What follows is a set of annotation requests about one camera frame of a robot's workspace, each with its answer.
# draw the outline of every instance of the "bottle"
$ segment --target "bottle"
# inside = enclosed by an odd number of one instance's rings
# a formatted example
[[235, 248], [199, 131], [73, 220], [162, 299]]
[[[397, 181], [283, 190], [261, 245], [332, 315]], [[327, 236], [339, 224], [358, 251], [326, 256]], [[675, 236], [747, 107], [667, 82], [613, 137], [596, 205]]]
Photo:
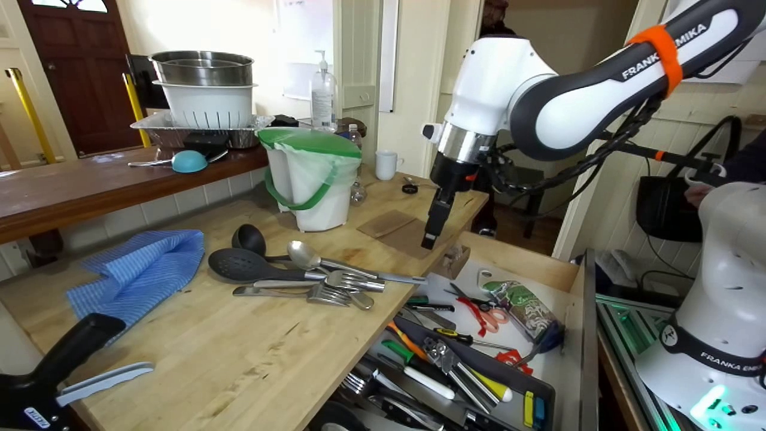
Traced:
[[319, 68], [310, 80], [310, 129], [336, 131], [336, 77], [324, 50], [319, 53]]

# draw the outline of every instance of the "doorway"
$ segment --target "doorway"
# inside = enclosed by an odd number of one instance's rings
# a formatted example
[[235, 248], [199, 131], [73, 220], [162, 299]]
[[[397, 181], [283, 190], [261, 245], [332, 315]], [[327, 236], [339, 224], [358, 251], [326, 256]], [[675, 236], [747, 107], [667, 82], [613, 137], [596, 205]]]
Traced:
[[137, 147], [114, 0], [17, 0], [78, 156]]

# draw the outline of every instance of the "wooden table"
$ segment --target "wooden table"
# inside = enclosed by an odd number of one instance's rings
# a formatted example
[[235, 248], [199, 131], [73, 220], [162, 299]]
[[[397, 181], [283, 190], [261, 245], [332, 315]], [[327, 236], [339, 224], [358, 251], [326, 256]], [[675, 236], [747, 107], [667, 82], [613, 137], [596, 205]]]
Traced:
[[[387, 210], [426, 217], [434, 186], [422, 185], [413, 197], [400, 186], [401, 178], [370, 181], [367, 202], [352, 205], [350, 222], [330, 233], [297, 233], [284, 215], [263, 208], [254, 197], [174, 220], [173, 228], [203, 230], [212, 251], [230, 245], [237, 224], [254, 222], [267, 236], [271, 253], [284, 251], [290, 240], [307, 240], [326, 259], [423, 276], [472, 222], [485, 194], [460, 194], [435, 248], [411, 256], [387, 246], [382, 236], [358, 233], [364, 222]], [[64, 291], [90, 278], [77, 259], [60, 260], [0, 288], [0, 299], [39, 349], [47, 353], [73, 325]], [[406, 284], [387, 284], [374, 294], [374, 311], [358, 311], [304, 299], [231, 297], [235, 284], [215, 278], [203, 263], [184, 291], [90, 356], [73, 380], [131, 362], [151, 362], [155, 370], [84, 399], [78, 411], [85, 421], [109, 431], [301, 429], [410, 297]]]
[[124, 149], [69, 163], [0, 172], [0, 241], [84, 222], [265, 166], [263, 149], [230, 153], [199, 175], [178, 175], [168, 166], [127, 166], [131, 160], [152, 160], [152, 153], [152, 149]]

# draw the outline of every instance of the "floor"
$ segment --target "floor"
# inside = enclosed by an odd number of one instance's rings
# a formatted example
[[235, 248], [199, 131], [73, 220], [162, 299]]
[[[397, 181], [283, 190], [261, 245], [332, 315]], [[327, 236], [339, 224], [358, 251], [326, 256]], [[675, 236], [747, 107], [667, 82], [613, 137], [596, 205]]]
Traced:
[[500, 241], [531, 248], [538, 253], [550, 253], [555, 246], [555, 236], [561, 230], [561, 220], [555, 217], [535, 217], [528, 236], [523, 236], [523, 228], [528, 217], [523, 217], [520, 210], [509, 205], [498, 205], [495, 220], [498, 220], [495, 240]]

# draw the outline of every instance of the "black handle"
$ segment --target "black handle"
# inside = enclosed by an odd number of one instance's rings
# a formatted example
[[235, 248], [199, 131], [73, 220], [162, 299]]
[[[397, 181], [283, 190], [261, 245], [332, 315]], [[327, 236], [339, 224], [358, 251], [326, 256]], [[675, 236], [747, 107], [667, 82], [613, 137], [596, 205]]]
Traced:
[[89, 314], [61, 339], [52, 345], [52, 349], [33, 369], [32, 379], [40, 387], [55, 387], [122, 330], [124, 321], [102, 314]]

